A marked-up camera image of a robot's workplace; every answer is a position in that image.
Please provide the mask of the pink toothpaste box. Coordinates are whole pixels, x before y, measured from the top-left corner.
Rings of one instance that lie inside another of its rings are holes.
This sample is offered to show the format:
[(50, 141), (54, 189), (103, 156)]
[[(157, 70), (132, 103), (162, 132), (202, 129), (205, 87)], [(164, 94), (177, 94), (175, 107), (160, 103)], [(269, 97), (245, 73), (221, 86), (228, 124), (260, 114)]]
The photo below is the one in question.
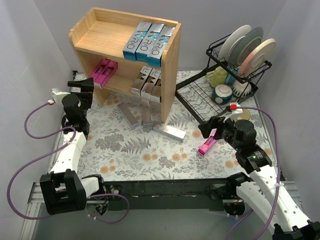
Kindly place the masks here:
[(216, 129), (212, 131), (210, 137), (201, 145), (201, 147), (198, 149), (197, 153), (204, 156), (210, 149), (211, 147), (217, 142), (215, 139), (216, 135)]
[(110, 80), (110, 78), (113, 76), (113, 74), (117, 71), (117, 69), (118, 69), (118, 63), (110, 60), (109, 64), (106, 66), (103, 72), (103, 75), (105, 76), (105, 78), (100, 82), (94, 82), (94, 86), (96, 88), (102, 89), (106, 85), (106, 83)]
[(89, 76), (90, 78), (93, 78), (94, 82), (101, 82), (105, 76), (103, 75), (103, 72), (107, 65), (109, 64), (110, 60), (105, 58), (99, 62), (99, 64), (95, 67), (91, 75)]

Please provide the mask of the silver black gold toothpaste box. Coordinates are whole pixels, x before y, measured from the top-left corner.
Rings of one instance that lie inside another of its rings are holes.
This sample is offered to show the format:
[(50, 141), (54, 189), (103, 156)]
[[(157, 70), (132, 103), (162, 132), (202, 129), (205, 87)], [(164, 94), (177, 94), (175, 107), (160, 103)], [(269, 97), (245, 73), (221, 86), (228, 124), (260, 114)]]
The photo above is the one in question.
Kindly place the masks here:
[(144, 83), (141, 91), (140, 91), (140, 96), (142, 98), (150, 99), (151, 92), (156, 85), (156, 82), (161, 74), (161, 70), (158, 68), (153, 68)]

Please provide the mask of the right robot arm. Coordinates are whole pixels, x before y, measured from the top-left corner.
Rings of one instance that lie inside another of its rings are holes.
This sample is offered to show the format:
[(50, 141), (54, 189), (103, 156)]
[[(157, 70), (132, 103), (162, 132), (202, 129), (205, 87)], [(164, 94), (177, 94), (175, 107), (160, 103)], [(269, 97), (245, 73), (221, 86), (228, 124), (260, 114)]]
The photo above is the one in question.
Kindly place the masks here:
[(279, 180), (268, 154), (257, 144), (254, 124), (249, 120), (232, 121), (211, 117), (198, 126), (207, 139), (215, 130), (215, 139), (225, 140), (235, 151), (236, 160), (245, 170), (243, 178), (226, 186), (232, 199), (241, 198), (264, 222), (261, 230), (273, 231), (274, 240), (318, 240), (320, 223), (311, 221), (292, 199)]

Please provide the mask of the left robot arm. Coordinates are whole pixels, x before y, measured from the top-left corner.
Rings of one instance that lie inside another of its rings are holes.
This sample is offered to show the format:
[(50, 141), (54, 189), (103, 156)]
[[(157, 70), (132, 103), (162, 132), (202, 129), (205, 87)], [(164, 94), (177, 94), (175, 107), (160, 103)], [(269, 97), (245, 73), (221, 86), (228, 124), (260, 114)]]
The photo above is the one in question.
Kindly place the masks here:
[(61, 104), (64, 110), (61, 120), (64, 148), (50, 172), (40, 178), (41, 192), (50, 215), (84, 210), (89, 196), (101, 200), (107, 193), (100, 174), (83, 178), (77, 174), (80, 156), (90, 133), (87, 111), (93, 102), (94, 79), (69, 81), (67, 85), (80, 91), (63, 92), (57, 88), (51, 91), (51, 103)]

